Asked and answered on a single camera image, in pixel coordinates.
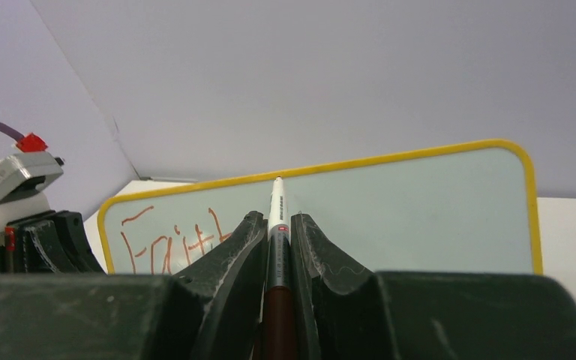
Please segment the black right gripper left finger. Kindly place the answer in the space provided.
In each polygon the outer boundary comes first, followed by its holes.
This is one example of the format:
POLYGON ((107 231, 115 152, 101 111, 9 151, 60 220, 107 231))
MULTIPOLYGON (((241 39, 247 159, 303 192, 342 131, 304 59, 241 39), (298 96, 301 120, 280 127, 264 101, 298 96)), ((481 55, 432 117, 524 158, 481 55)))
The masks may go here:
POLYGON ((267 223, 173 275, 0 274, 0 359, 249 359, 267 223))

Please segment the white whiteboard marker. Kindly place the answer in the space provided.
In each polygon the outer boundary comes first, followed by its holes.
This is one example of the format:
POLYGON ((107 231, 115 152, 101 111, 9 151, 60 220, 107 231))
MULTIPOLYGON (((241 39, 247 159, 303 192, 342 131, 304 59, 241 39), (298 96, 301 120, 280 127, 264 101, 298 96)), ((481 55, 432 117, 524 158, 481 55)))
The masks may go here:
POLYGON ((299 357, 286 205, 284 180, 278 176, 272 184, 268 212, 268 265, 262 313, 264 359, 299 357))

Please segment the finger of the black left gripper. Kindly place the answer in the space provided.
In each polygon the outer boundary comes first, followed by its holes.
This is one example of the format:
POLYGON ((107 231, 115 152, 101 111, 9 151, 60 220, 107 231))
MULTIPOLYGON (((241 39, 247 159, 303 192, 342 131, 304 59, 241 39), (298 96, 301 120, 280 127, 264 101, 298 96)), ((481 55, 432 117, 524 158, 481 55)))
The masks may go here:
POLYGON ((55 273, 103 273, 83 225, 74 211, 50 211, 24 224, 24 239, 55 273))

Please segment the yellow framed whiteboard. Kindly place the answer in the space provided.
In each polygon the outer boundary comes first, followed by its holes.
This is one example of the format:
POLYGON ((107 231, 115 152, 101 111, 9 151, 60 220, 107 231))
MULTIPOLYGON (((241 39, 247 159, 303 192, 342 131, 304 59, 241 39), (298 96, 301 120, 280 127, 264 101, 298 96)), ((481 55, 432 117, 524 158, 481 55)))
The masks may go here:
POLYGON ((178 272, 224 244, 272 183, 371 270, 541 274, 536 179, 504 139, 284 169, 108 199, 97 215, 111 273, 178 272))

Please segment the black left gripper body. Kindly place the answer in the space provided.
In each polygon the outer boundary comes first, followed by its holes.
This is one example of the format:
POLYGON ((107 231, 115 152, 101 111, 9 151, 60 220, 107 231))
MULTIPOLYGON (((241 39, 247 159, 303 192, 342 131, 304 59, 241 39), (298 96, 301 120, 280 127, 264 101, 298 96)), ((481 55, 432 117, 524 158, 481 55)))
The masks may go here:
POLYGON ((11 221, 0 228, 0 274, 32 273, 32 250, 25 240, 31 218, 11 221))

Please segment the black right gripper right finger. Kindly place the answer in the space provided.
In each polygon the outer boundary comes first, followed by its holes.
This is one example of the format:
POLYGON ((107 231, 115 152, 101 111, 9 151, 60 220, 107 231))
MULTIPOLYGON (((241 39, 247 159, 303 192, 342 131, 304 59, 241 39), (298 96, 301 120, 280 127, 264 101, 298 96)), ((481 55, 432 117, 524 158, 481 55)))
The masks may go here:
POLYGON ((302 359, 576 359, 576 302, 533 274, 371 271, 291 220, 302 359))

